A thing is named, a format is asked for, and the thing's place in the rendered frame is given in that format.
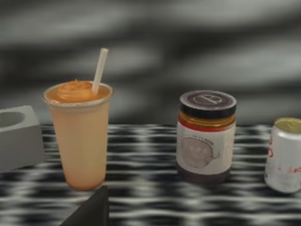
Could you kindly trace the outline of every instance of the orange whipped topping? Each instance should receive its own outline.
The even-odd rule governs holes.
[[[108,96],[110,91],[100,86],[98,93],[92,92],[92,83],[89,81],[70,81],[54,88],[47,93],[47,98],[60,103],[77,103],[98,100]]]

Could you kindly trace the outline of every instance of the silver can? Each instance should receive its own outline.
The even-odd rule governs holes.
[[[270,188],[282,193],[294,193],[301,188],[300,119],[281,118],[275,121],[264,179]]]

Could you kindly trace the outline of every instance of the glass jar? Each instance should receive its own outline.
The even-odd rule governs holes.
[[[217,91],[193,91],[180,97],[176,164],[186,181],[224,182],[232,163],[236,99]]]

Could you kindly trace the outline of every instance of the blurred background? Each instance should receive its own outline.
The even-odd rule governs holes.
[[[300,0],[0,0],[0,108],[32,105],[49,86],[115,89],[111,123],[176,122],[179,96],[232,94],[239,124],[301,117]]]

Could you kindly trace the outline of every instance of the gray object with hole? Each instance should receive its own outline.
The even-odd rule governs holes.
[[[0,110],[0,172],[44,161],[41,127],[32,107]]]

